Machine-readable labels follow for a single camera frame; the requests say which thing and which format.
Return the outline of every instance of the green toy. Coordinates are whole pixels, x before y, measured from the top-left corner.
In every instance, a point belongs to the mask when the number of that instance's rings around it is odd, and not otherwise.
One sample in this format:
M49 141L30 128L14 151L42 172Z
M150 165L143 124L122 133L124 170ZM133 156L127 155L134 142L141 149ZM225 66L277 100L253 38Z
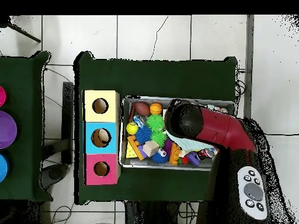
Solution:
M164 128L163 117L159 114L150 115L147 119L147 125L152 132L162 131Z
M164 133L161 132L161 131L159 131L159 132L154 132L154 133L152 134L152 136L151 136L151 139L152 139L153 141L155 141L155 142L159 145L160 148L163 148L163 147L164 147L164 143L165 143L165 141L166 141L166 139L167 139L167 135L164 134Z

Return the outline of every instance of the metal tray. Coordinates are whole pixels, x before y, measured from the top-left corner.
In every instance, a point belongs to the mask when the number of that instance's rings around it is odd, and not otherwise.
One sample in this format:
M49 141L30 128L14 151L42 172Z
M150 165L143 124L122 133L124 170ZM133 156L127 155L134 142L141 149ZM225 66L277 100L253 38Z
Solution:
M139 158L126 158L126 149L127 149L127 131L126 126L127 116L130 113L131 104L134 102L146 102L149 105L154 102L161 103L163 109L167 109L171 100L174 98L163 98L163 97L147 97L147 96L140 96L133 98L132 96L124 97L121 101L121 108L123 111L123 119L120 123L120 150L119 150L119 163L123 167L135 167L135 168L147 168L147 169L174 169L174 170L202 170L202 171L209 171L212 167L212 159L205 159L200 162L199 167L195 167L191 163L187 165L178 164L177 166L171 165L169 162L164 164L157 164L149 158L144 160L140 160ZM236 115L236 105L232 101L221 101L221 100L201 100L201 99L185 99L194 104L201 104L201 105L208 105L213 104L214 106L225 108L228 110L230 115Z

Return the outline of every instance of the yellow block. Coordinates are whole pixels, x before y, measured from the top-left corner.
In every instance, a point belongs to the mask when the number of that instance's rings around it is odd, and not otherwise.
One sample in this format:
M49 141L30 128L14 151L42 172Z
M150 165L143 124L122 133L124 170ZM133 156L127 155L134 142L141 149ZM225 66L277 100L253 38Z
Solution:
M117 92L114 90L84 90L82 94L84 94L83 107L85 108L86 122L116 123L119 121L120 99ZM94 104L97 99L101 99L100 103ZM104 107L105 112L96 113L95 106Z
M138 156L136 155L134 149L132 148L132 146L128 142L126 158L136 158L136 157L138 157Z

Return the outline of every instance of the yellow tennis ball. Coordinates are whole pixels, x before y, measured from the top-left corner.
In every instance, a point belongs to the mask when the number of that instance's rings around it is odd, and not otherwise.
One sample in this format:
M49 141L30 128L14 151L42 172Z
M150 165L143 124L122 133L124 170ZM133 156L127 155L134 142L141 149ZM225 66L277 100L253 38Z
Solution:
M162 105L160 103L152 103L149 111L151 112L151 114L160 114L162 113Z
M130 122L127 124L126 130L130 135L135 135L138 131L138 125L134 122Z

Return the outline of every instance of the green cloth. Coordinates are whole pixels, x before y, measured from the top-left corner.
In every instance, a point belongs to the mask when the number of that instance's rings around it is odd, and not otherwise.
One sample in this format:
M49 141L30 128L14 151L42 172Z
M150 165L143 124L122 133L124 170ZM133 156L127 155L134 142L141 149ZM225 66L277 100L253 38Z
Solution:
M48 59L48 52L37 52L31 58L0 57L0 86L8 97L0 111L10 114L18 128L14 143L0 149L9 163L8 174L0 183L2 200L51 200L39 186L43 132L41 76Z
M92 59L89 52L75 60L79 82L79 129L83 130L82 90L115 90L127 95L235 100L234 57L227 61L129 61ZM83 150L82 135L80 150ZM83 153L79 157L79 203L86 201L199 201L203 200L208 171L121 168L116 185L85 186Z

